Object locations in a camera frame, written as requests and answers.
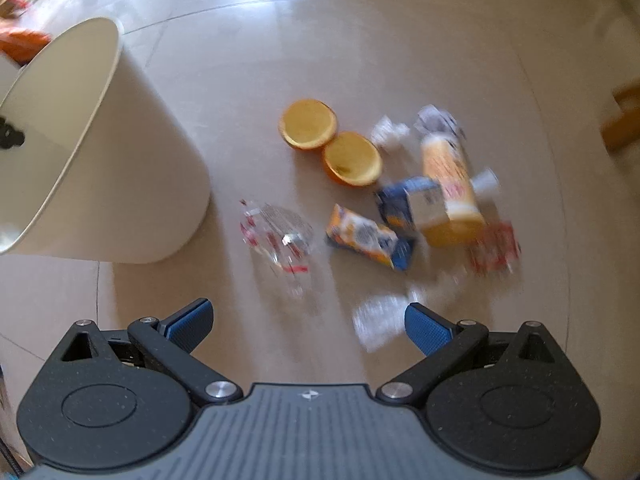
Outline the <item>red white snack wrapper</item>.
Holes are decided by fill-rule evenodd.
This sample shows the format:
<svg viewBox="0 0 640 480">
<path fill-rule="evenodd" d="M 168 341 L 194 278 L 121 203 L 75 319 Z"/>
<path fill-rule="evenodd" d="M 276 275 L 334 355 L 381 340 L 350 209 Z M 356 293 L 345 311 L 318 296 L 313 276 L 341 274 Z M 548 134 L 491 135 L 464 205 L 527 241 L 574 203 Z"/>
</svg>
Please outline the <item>red white snack wrapper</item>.
<svg viewBox="0 0 640 480">
<path fill-rule="evenodd" d="M 511 222 L 488 224 L 468 248 L 471 269 L 480 275 L 513 272 L 521 259 Z"/>
</svg>

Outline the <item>blue white milk carton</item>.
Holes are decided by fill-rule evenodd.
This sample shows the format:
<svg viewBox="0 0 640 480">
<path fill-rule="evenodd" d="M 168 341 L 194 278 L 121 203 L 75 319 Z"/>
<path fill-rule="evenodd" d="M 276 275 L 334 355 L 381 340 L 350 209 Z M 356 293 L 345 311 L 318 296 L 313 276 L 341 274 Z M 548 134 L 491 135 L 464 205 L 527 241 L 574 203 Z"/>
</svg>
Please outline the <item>blue white milk carton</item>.
<svg viewBox="0 0 640 480">
<path fill-rule="evenodd" d="M 416 233 L 449 219 L 442 188 L 428 177 L 383 186 L 374 197 L 384 223 L 399 232 Z"/>
</svg>

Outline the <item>clear red plastic wrapper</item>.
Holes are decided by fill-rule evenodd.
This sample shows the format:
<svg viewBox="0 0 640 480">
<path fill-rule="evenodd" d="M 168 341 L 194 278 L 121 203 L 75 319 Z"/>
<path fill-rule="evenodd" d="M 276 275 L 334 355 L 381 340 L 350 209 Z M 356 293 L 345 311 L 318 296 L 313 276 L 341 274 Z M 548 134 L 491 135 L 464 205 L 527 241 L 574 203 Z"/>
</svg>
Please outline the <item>clear red plastic wrapper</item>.
<svg viewBox="0 0 640 480">
<path fill-rule="evenodd" d="M 292 210 L 241 200 L 240 231 L 244 243 L 282 274 L 298 278 L 310 271 L 314 229 Z"/>
</svg>

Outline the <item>orange blue snack packet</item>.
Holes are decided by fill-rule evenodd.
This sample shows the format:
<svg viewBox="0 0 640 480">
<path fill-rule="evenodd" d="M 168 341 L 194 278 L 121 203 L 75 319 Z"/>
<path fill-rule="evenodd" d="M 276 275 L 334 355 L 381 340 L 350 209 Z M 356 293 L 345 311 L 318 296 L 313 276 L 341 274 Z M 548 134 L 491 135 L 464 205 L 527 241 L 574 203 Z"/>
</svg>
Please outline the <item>orange blue snack packet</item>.
<svg viewBox="0 0 640 480">
<path fill-rule="evenodd" d="M 339 204 L 334 206 L 326 226 L 326 240 L 396 271 L 409 269 L 416 244 L 413 238 L 400 236 Z"/>
</svg>

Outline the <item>yellow cylindrical snack canister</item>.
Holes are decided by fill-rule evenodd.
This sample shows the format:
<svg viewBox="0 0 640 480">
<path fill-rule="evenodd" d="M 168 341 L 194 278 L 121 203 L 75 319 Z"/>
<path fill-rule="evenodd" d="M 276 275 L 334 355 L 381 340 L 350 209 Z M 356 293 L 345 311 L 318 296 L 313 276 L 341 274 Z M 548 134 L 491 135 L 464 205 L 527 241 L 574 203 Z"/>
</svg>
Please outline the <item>yellow cylindrical snack canister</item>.
<svg viewBox="0 0 640 480">
<path fill-rule="evenodd" d="M 432 247 L 466 245 L 474 242 L 485 229 L 472 187 L 462 142 L 462 131 L 456 120 L 435 105 L 419 110 L 414 124 L 420 133 L 422 171 L 442 191 L 445 215 L 420 228 Z"/>
</svg>

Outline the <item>white plastic waste bin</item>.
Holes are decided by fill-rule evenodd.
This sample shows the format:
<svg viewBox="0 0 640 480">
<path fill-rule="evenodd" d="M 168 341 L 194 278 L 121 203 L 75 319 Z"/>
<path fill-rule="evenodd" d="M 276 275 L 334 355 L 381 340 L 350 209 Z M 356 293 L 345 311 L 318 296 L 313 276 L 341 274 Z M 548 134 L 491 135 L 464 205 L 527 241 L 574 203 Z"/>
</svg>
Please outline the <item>white plastic waste bin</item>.
<svg viewBox="0 0 640 480">
<path fill-rule="evenodd" d="M 1 102 L 1 250 L 163 260 L 209 203 L 204 160 L 122 38 L 89 18 L 18 74 Z"/>
</svg>

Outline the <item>white tissue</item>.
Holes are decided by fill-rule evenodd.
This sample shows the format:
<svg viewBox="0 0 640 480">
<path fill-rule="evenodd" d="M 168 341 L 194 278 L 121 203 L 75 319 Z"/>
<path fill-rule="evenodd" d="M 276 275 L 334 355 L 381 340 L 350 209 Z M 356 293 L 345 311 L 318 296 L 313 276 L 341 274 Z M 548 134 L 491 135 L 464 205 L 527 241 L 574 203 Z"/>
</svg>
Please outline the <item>white tissue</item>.
<svg viewBox="0 0 640 480">
<path fill-rule="evenodd" d="M 396 124 L 388 116 L 383 116 L 373 126 L 370 141 L 380 150 L 391 152 L 402 147 L 410 134 L 406 124 Z"/>
</svg>

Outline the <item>clear plastic wrapper front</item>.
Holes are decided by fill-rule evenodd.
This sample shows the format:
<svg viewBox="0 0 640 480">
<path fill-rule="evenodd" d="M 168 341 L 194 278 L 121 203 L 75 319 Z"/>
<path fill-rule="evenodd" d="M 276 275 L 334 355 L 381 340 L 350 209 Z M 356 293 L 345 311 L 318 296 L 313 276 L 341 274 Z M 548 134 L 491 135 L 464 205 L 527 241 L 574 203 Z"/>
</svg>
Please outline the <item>clear plastic wrapper front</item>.
<svg viewBox="0 0 640 480">
<path fill-rule="evenodd" d="M 412 302 L 423 302 L 426 288 L 411 284 L 401 294 L 374 295 L 352 312 L 352 326 L 360 346 L 374 353 L 405 331 L 405 310 Z"/>
</svg>

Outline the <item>orange peel half right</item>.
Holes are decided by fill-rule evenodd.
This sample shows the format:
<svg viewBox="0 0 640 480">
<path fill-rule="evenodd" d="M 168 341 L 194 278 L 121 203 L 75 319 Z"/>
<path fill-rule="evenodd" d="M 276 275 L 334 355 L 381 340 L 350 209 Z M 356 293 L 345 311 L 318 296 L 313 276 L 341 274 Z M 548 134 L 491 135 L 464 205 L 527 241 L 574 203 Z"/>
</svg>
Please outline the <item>orange peel half right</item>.
<svg viewBox="0 0 640 480">
<path fill-rule="evenodd" d="M 322 150 L 322 165 L 334 181 L 352 188 L 375 184 L 383 172 L 383 159 L 375 145 L 359 133 L 337 133 Z"/>
</svg>

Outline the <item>orange cushion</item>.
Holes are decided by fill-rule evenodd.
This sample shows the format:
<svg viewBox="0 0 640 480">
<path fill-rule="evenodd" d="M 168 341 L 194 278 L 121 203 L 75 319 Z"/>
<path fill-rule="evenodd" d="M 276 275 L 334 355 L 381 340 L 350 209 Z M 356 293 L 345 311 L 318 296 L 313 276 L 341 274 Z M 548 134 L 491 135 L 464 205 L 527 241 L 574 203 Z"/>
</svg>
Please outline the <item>orange cushion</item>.
<svg viewBox="0 0 640 480">
<path fill-rule="evenodd" d="M 18 65 L 28 64 L 44 47 L 51 36 L 24 28 L 2 28 L 0 50 Z"/>
</svg>

